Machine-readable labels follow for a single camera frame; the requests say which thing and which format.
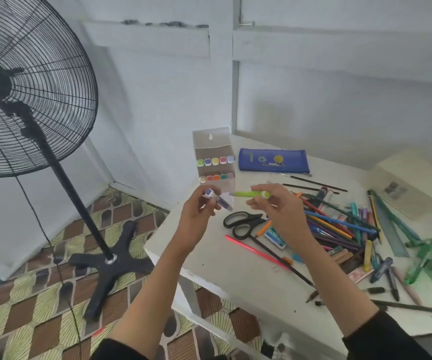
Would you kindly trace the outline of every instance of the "green ruler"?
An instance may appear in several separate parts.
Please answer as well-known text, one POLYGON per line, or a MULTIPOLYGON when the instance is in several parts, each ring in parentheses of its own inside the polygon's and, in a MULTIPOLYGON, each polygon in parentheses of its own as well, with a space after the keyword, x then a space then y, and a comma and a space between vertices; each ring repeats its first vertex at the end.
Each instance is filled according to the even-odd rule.
POLYGON ((391 218, 393 217, 393 213, 391 211, 388 212, 388 207, 386 207, 381 198, 373 190, 371 190, 371 193, 375 199, 375 209, 376 214, 378 215, 379 224, 389 242, 389 245, 391 246, 391 249, 393 250, 393 254, 399 258, 409 258, 410 254, 408 254, 408 251, 393 225, 393 220, 391 218))

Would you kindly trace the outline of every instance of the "floor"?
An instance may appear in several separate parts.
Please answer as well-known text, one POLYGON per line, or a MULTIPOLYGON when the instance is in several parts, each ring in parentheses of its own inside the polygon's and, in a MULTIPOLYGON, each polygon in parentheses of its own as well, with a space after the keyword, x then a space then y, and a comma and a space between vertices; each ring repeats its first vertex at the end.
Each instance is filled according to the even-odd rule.
MULTIPOLYGON (((137 232, 129 249, 137 258, 146 256, 144 243, 150 240, 167 214, 112 188, 88 209, 109 246, 117 242, 124 222, 136 220, 137 232)), ((147 276, 140 273, 122 276, 108 297, 99 320, 85 321, 82 315, 98 273, 76 269, 67 261, 71 254, 100 253, 100 249, 81 219, 69 224, 52 243, 55 257, 49 246, 42 248, 0 285, 0 360, 79 360, 78 334, 68 301, 74 308, 81 333, 81 360, 87 360, 147 280, 147 276), (56 263, 60 264, 64 284, 59 282, 56 263)), ((204 318, 261 349, 260 329, 253 315, 196 284, 194 289, 204 318)), ((207 360, 214 355, 229 353, 238 360, 249 360, 246 354, 234 351, 225 341, 174 312, 161 337, 157 360, 207 360)))

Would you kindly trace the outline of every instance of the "white box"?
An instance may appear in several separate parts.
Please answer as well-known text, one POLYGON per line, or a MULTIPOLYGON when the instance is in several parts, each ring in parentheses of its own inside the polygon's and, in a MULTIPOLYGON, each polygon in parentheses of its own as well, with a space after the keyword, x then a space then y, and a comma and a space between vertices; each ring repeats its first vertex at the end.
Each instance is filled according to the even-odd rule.
POLYGON ((432 213, 432 167, 415 151, 404 150, 378 163, 369 184, 412 220, 432 213))

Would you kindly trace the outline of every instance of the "person's right hand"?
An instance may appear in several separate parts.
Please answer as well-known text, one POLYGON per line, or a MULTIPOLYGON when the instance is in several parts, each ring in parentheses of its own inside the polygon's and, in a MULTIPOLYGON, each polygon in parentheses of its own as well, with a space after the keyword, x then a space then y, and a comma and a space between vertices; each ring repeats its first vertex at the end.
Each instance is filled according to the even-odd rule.
POLYGON ((271 225, 277 233, 291 246, 298 246, 301 240, 311 238, 306 222, 303 201, 280 184, 258 184, 251 190, 271 193, 269 199, 261 196, 252 198, 246 203, 254 210, 262 210, 271 218, 271 225))

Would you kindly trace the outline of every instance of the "barcode sticker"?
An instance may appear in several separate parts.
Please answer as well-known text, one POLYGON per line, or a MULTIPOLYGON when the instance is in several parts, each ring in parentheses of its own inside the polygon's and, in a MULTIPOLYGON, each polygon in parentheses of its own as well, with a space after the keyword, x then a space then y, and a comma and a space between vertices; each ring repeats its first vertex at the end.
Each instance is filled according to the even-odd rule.
POLYGON ((396 182, 391 182, 388 187, 385 188, 385 192, 390 196, 390 198, 395 201, 400 199, 403 194, 405 194, 408 190, 405 187, 401 187, 396 182))

